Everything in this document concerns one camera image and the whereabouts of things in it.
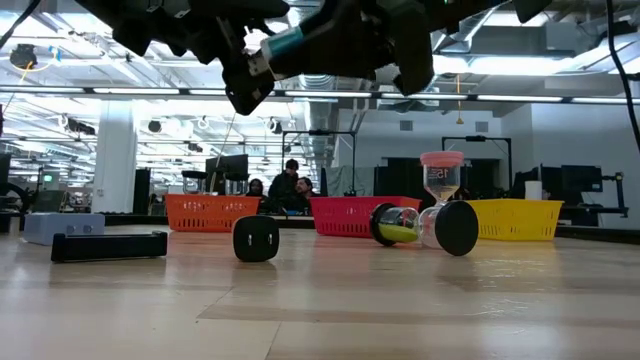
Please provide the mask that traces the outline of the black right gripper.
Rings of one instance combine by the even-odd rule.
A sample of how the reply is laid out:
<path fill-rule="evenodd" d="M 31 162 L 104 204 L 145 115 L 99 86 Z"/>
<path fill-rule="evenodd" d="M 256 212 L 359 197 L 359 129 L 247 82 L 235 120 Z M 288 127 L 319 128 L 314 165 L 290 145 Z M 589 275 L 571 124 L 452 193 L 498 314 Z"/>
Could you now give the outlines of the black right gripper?
<path fill-rule="evenodd" d="M 431 33 L 456 32 L 459 23 L 501 1 L 403 0 L 394 6 L 394 58 L 381 22 L 366 12 L 373 1 L 329 0 L 289 30 L 269 38 L 269 67 L 282 76 L 373 78 L 395 61 L 394 83 L 403 95 L 421 92 L 434 76 Z"/>

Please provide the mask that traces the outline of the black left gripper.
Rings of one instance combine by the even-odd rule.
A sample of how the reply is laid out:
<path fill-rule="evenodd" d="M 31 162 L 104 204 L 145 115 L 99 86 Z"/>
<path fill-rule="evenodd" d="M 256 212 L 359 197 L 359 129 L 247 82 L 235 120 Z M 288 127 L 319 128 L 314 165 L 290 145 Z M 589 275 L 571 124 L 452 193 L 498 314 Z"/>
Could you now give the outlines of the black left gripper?
<path fill-rule="evenodd" d="M 290 9 L 282 0 L 199 0 L 199 13 L 189 1 L 78 0 L 78 4 L 111 27 L 112 38 L 143 56 L 153 41 L 173 55 L 192 52 L 202 64 L 219 58 L 225 92 L 235 111 L 250 115 L 274 89 L 274 76 L 261 50 L 250 53 L 239 21 L 271 19 Z"/>

